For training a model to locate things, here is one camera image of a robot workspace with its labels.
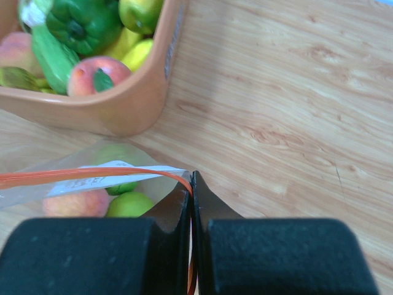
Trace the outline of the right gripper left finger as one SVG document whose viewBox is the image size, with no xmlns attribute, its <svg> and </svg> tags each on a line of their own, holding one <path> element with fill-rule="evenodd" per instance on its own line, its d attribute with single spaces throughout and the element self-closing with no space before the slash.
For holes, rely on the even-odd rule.
<svg viewBox="0 0 393 295">
<path fill-rule="evenodd" d="M 33 218 L 1 251 L 2 294 L 187 294 L 190 183 L 138 218 Z"/>
</svg>

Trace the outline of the clear zip bag orange seal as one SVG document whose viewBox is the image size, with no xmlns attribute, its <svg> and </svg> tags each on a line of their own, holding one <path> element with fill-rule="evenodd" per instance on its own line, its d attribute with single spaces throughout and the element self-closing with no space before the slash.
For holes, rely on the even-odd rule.
<svg viewBox="0 0 393 295">
<path fill-rule="evenodd" d="M 135 157 L 135 165 L 119 160 L 95 165 L 98 151 L 109 144 L 128 146 Z M 130 218 L 106 217 L 106 214 L 103 217 L 49 217 L 43 211 L 42 202 L 51 197 L 138 182 L 138 186 L 132 192 L 146 194 L 155 206 L 179 181 L 183 180 L 190 183 L 191 206 L 193 189 L 190 172 L 160 164 L 142 150 L 128 143 L 102 140 L 62 159 L 9 175 L 1 175 L 1 216 L 5 216 L 18 205 L 31 205 L 34 210 L 26 216 L 25 220 L 33 218 Z M 196 287 L 197 276 L 193 263 L 193 248 L 189 241 L 190 288 L 187 294 L 193 294 Z"/>
</svg>

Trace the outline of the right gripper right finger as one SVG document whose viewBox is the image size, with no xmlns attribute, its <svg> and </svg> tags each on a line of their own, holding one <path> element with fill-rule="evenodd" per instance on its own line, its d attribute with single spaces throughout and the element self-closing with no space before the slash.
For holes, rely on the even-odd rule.
<svg viewBox="0 0 393 295">
<path fill-rule="evenodd" d="M 192 176 L 200 294 L 378 294 L 352 230 L 332 218 L 245 218 Z"/>
</svg>

